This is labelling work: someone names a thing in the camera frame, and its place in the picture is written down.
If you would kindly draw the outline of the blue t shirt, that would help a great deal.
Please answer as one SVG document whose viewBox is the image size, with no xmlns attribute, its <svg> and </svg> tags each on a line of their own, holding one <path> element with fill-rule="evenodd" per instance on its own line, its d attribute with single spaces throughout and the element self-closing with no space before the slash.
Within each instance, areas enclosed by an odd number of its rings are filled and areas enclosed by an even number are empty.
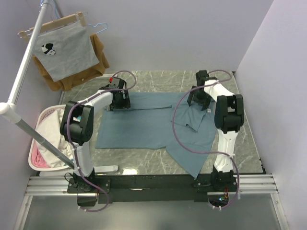
<svg viewBox="0 0 307 230">
<path fill-rule="evenodd" d="M 195 154 L 184 146 L 200 152 L 211 151 L 216 134 L 214 101 L 209 108 L 186 100 L 182 92 L 132 92 L 131 107 L 103 111 L 95 147 L 97 149 L 161 149 L 191 176 L 197 178 L 207 155 Z"/>
</svg>

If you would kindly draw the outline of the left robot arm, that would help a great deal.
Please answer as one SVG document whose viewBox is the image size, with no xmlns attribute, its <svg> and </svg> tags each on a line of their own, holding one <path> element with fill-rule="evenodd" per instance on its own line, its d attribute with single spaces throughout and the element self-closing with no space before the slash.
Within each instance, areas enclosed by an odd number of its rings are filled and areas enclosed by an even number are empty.
<svg viewBox="0 0 307 230">
<path fill-rule="evenodd" d="M 95 189 L 95 172 L 88 142 L 94 130 L 95 112 L 106 108 L 109 111 L 130 108 L 130 97 L 125 80 L 111 77 L 109 84 L 95 94 L 75 102 L 68 101 L 60 124 L 60 133 L 72 145 L 74 172 L 69 188 L 89 193 Z"/>
</svg>

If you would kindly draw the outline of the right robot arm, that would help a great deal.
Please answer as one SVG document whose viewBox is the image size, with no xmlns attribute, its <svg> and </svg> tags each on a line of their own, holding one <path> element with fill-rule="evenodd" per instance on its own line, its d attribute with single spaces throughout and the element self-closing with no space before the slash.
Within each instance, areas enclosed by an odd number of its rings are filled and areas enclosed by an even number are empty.
<svg viewBox="0 0 307 230">
<path fill-rule="evenodd" d="M 187 103 L 201 106 L 202 110 L 209 108 L 210 102 L 216 102 L 214 124 L 218 131 L 218 149 L 211 173 L 211 187 L 222 191 L 230 185 L 236 185 L 233 177 L 235 167 L 235 142 L 240 128 L 244 124 L 244 101 L 241 94 L 227 90 L 216 77 L 209 76 L 206 70 L 196 73 L 196 86 L 189 93 Z"/>
</svg>

